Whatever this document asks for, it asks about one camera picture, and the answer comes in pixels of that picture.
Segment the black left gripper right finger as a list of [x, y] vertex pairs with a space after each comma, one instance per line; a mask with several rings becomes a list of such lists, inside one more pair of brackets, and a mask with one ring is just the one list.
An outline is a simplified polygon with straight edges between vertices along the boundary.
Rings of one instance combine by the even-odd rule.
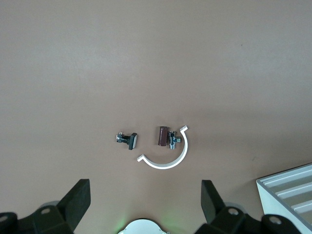
[[287, 218], [266, 214], [256, 220], [234, 206], [227, 206], [210, 180], [201, 182], [201, 208], [206, 223], [197, 234], [298, 234]]

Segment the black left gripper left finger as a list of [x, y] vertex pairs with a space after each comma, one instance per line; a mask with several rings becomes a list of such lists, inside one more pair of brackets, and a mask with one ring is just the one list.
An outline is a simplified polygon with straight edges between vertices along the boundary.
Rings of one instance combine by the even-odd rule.
[[41, 205], [27, 217], [0, 214], [2, 234], [73, 234], [91, 204], [90, 180], [81, 179], [60, 200]]

